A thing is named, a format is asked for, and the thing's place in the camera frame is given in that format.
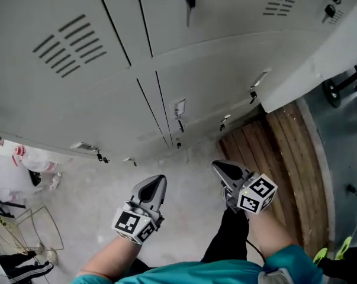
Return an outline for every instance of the sleeve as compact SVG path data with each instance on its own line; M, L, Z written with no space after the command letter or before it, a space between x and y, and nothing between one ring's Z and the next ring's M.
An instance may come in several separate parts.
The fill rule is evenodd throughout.
M80 275L71 284L112 284L112 281L97 275Z
M295 284L320 284L323 271L318 268L303 249L290 245L266 259L265 272L286 268Z

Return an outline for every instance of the gray floor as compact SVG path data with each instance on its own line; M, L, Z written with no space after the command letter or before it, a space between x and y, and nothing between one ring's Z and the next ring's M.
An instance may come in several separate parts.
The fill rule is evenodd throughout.
M333 81L339 84L354 72L343 73L333 78ZM321 85L305 96L323 142L332 176L336 247L349 235L353 235L353 244L357 245L357 198L346 191L349 183L357 188L357 92L350 85L341 94L343 99L339 108L327 102Z
M165 221L143 246L140 258L150 266L200 260L220 225L225 204L221 185L211 171L211 162L222 155L214 142L204 141L193 149L180 151L163 160L148 160L137 167L115 168L95 160L75 159L55 191L27 201L37 211L46 206L63 240L59 266L47 275L51 284L69 283L80 267L110 242L116 233L110 229L115 210L129 197L136 183L156 174L168 179L162 213ZM61 249L59 235L45 208L34 214L34 223L47 247ZM38 237L31 219L20 224L28 244ZM237 239L230 233L230 242ZM251 261L262 263L247 245ZM46 283L44 278L34 283Z

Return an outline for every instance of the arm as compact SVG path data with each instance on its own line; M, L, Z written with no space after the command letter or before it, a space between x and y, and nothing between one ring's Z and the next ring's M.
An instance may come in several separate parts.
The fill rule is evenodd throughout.
M141 245L123 237L116 237L84 265L78 276L97 275L116 280L130 268L140 249Z
M253 235L265 258L292 244L298 244L267 209L257 215L248 213L248 217Z

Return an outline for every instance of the person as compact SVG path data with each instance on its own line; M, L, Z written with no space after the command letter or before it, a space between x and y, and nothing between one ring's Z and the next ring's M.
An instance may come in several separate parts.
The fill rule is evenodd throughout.
M357 283L357 247L350 247L352 237L348 237L334 260L327 258L327 248L321 249L314 258L314 263L328 277L335 277L348 284Z
M47 261L44 264L17 267L36 255L42 254L43 251L43 244L38 243L36 250L28 251L27 254L0 255L0 284L26 284L35 277L41 277L51 272L57 265L57 253L53 249L47 250Z
M218 233L200 262L151 269L135 260L141 245L116 237L84 265L72 284L321 283L321 269L270 211L247 215L249 223L244 211L235 214L227 208ZM249 225L266 258L263 267L246 260ZM134 272L133 262L138 272Z

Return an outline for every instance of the teal shirt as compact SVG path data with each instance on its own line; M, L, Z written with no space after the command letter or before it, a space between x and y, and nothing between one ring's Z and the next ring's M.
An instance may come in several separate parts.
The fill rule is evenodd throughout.
M118 284L257 284L261 271L286 268L295 284L321 284L322 270L315 266L299 246L291 245L268 257L260 267L249 261L223 260L212 263L182 262L158 267L137 276L125 277ZM82 275L72 284L111 284L99 276Z

